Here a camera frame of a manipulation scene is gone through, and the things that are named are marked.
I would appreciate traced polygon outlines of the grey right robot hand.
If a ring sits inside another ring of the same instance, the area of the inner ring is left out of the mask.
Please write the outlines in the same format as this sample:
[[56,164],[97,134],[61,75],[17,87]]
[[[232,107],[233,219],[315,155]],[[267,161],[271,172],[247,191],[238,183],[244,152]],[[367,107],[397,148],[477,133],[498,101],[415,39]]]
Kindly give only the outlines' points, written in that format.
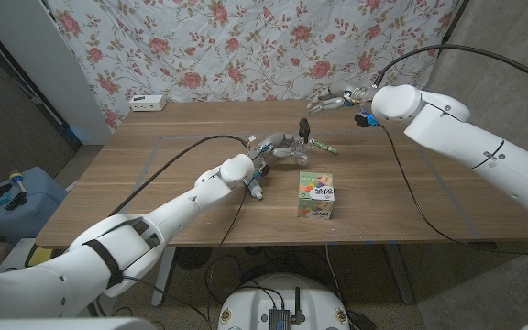
[[323,111],[369,103],[377,91],[375,85],[357,87],[349,82],[333,82],[313,95],[306,106],[307,115],[314,116]]

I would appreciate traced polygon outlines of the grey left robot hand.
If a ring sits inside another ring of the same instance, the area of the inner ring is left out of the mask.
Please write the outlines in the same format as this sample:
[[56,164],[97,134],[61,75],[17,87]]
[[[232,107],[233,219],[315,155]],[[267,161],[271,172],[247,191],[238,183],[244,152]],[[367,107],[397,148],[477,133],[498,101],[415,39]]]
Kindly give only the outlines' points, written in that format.
[[294,158],[296,163],[301,166],[305,166],[309,162],[305,138],[288,133],[274,133],[268,136],[250,150],[248,156],[256,168],[263,167],[266,159],[272,156],[279,159]]

